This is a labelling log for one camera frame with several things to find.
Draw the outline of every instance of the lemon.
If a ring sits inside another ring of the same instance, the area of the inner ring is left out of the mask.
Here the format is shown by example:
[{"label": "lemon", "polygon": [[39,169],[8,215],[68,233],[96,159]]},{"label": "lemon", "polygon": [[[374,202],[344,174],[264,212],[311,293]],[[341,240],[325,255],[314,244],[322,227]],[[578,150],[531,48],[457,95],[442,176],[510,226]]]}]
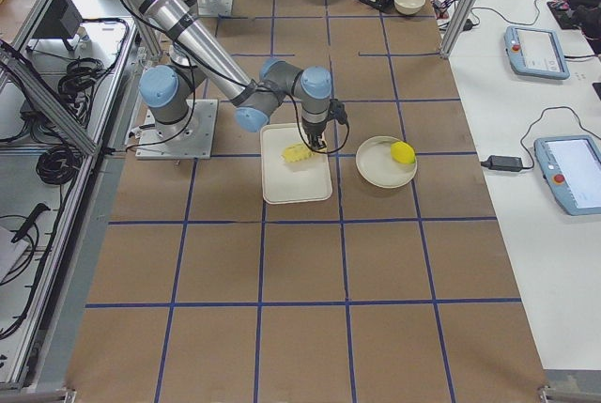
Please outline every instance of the lemon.
[{"label": "lemon", "polygon": [[399,163],[415,163],[415,150],[405,142],[391,144],[391,156]]}]

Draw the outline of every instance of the metal base plate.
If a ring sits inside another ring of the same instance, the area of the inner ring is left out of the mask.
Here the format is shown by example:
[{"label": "metal base plate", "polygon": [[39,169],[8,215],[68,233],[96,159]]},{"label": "metal base plate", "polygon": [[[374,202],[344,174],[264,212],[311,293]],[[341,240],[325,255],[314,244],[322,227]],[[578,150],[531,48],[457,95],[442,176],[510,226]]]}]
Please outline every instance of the metal base plate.
[{"label": "metal base plate", "polygon": [[[193,101],[188,100],[188,105],[193,106]],[[217,120],[217,100],[196,100],[193,117],[198,128],[184,140],[170,141],[159,145],[139,147],[135,156],[140,160],[180,160],[180,159],[209,159],[213,146],[213,133]],[[150,111],[146,114],[145,124],[154,123],[154,116]],[[140,145],[160,142],[162,139],[155,129],[142,131]]]},{"label": "metal base plate", "polygon": [[234,0],[198,0],[198,16],[217,18],[232,16]]}]

